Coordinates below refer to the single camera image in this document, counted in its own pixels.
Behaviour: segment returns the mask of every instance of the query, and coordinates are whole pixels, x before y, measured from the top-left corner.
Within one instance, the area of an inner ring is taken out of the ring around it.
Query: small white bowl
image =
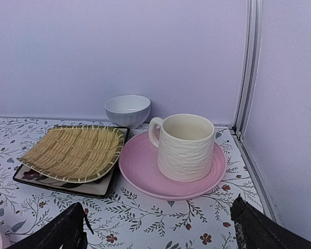
[[[139,95],[124,95],[107,101],[105,109],[114,124],[134,129],[150,115],[151,101]]]

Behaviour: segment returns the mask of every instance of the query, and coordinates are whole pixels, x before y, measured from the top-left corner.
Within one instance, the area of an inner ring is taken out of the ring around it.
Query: saucer
[[[139,191],[162,200],[186,200],[210,192],[222,180],[227,160],[218,144],[214,144],[210,172],[195,182],[177,182],[164,176],[157,165],[158,149],[149,141],[148,133],[129,140],[121,151],[119,167],[123,177]]]

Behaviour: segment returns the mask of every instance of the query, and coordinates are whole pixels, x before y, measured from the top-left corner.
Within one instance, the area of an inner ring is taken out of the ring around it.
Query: mug rim
[[[210,134],[209,136],[207,136],[207,137],[205,137],[205,138],[203,138],[203,139],[196,139],[196,140],[179,139],[179,138],[177,138],[177,137],[175,137],[175,136],[173,136],[173,135],[170,135],[170,134],[169,134],[168,132],[166,132],[165,129],[164,129],[164,124],[165,124],[166,120],[168,120],[169,118],[175,117],[175,116],[193,116],[193,117],[197,117],[197,118],[204,119],[204,120],[208,121],[208,122],[211,124],[212,132],[211,132],[211,134]],[[172,137],[172,138],[174,138],[174,139],[176,139],[176,140],[179,140],[179,141],[186,141],[186,142],[200,142],[200,141],[203,141],[203,140],[207,140],[207,139],[209,139],[210,137],[212,137],[212,136],[215,134],[215,130],[216,130],[215,127],[214,127],[214,124],[213,124],[211,121],[209,121],[207,118],[204,118],[204,117],[202,117],[202,116],[195,115],[195,114],[185,114],[185,113],[174,114],[174,115],[171,115],[171,116],[166,117],[166,118],[164,119],[164,121],[163,121],[163,123],[162,123],[160,129],[161,129],[161,131],[164,132],[166,135],[168,135],[168,136],[170,136],[170,137]]]

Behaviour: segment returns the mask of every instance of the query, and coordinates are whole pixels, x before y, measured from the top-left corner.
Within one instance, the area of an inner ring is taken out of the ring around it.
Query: cup
[[[156,128],[160,126],[160,136]],[[214,125],[201,116],[177,114],[153,118],[149,138],[158,148],[158,168],[166,177],[179,182],[202,179],[211,169]]]

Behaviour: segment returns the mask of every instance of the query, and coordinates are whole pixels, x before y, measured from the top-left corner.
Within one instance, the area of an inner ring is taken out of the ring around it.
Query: woven straw tray
[[[48,133],[20,162],[50,178],[87,183],[101,178],[118,160],[124,134],[104,126],[61,126]]]

